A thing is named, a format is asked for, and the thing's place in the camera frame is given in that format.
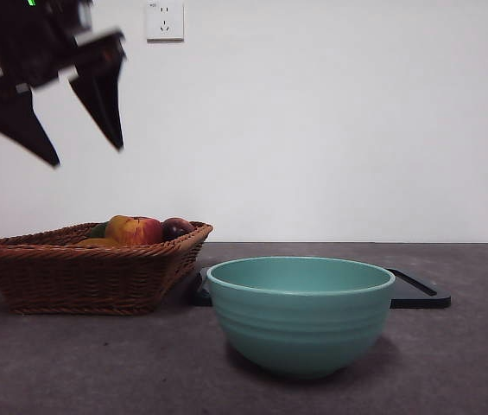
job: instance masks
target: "countertop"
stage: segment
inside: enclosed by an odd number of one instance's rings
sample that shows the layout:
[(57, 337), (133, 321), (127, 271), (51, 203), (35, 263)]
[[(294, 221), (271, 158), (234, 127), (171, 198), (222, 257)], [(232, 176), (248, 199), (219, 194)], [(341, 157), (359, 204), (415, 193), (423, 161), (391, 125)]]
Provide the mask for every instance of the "countertop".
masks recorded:
[(188, 275), (146, 316), (18, 316), (0, 295), (0, 415), (488, 414), (488, 244), (205, 243), (196, 264), (263, 255), (409, 272), (449, 308), (390, 311), (362, 359), (285, 380), (226, 342)]

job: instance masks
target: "wall outlet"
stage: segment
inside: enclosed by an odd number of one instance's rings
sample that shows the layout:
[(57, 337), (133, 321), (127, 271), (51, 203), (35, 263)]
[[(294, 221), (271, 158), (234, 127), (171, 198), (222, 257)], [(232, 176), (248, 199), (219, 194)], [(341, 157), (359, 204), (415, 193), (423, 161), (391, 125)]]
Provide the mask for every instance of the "wall outlet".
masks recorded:
[(149, 42), (184, 40), (184, 3), (181, 0), (149, 0), (145, 16)]

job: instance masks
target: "ceramic bowl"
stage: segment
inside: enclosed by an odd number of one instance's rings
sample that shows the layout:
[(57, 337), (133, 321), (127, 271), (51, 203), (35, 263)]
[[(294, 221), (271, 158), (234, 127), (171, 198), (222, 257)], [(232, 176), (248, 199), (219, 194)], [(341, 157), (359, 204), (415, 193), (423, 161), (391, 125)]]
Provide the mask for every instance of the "ceramic bowl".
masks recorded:
[(230, 344), (265, 369), (327, 376), (383, 331), (395, 276), (378, 266), (316, 257), (237, 259), (207, 272)]

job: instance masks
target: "woven basket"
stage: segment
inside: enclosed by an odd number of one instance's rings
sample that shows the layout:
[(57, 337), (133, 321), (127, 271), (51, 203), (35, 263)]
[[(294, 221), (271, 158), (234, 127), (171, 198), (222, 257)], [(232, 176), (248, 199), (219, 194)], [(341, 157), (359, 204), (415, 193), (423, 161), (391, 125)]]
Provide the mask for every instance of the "woven basket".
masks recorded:
[(0, 292), (18, 314), (153, 311), (194, 267), (212, 226), (148, 246), (75, 246), (97, 223), (0, 239)]

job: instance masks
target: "black cutting board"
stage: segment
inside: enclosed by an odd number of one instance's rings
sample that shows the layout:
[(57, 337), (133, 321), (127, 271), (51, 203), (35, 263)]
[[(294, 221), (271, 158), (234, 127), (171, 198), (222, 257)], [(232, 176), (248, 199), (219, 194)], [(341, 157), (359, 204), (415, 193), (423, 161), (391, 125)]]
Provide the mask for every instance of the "black cutting board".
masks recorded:
[[(207, 282), (208, 268), (202, 268), (190, 287), (190, 301), (197, 306), (211, 306)], [(451, 305), (451, 296), (439, 286), (387, 268), (396, 276), (391, 298), (392, 309), (443, 309)]]

